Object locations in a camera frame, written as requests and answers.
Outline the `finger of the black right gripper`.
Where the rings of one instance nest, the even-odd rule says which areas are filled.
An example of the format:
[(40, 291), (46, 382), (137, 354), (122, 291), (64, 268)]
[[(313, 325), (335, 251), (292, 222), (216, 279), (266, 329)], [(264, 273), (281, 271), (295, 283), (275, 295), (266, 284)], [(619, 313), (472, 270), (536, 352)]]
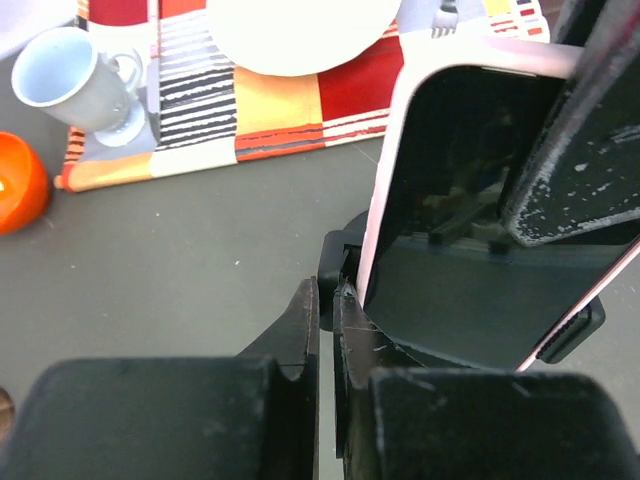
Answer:
[(567, 1), (554, 44), (582, 50), (502, 224), (533, 247), (609, 227), (639, 233), (639, 4)]

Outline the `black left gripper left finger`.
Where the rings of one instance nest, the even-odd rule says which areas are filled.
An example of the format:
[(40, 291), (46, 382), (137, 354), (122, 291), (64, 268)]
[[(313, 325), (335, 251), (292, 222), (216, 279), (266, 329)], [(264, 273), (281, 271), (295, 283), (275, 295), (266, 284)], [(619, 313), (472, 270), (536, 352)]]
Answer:
[(5, 479), (314, 479), (319, 291), (231, 357), (85, 358), (45, 370), (1, 453)]

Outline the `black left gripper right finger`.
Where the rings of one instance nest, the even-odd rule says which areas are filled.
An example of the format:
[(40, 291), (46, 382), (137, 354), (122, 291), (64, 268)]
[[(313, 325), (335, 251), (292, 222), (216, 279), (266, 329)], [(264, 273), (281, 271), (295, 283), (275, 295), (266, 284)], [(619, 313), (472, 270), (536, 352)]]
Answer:
[(635, 479), (639, 455), (592, 379), (423, 364), (333, 298), (336, 454), (348, 479)]

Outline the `phone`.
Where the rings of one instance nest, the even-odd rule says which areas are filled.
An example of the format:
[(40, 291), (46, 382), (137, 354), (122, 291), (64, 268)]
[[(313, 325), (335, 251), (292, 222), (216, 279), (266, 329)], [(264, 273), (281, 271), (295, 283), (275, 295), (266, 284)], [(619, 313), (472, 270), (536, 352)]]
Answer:
[(451, 36), (405, 56), (357, 273), (365, 313), (400, 344), (522, 370), (637, 256), (626, 228), (527, 247), (502, 224), (581, 53)]

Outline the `black clamp phone stand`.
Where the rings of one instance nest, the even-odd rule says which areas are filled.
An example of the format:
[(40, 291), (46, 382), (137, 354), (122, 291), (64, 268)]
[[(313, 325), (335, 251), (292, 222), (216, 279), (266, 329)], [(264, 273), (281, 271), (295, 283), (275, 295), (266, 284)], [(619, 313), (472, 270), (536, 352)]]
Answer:
[[(324, 331), (333, 330), (334, 291), (344, 278), (356, 277), (367, 215), (365, 210), (343, 229), (330, 231), (324, 237), (317, 270), (320, 328)], [(551, 339), (544, 341), (535, 359), (546, 364), (559, 363), (595, 333), (605, 320), (605, 309), (596, 296)]]

